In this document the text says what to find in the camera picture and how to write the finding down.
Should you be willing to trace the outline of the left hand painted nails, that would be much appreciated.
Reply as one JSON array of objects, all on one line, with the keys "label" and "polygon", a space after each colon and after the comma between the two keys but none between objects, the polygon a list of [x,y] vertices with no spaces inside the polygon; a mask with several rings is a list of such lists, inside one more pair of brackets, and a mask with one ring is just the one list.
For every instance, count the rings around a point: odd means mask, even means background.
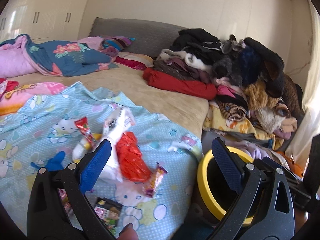
[{"label": "left hand painted nails", "polygon": [[133,228],[133,224],[127,224],[119,233],[117,240],[139,240],[136,231]]}]

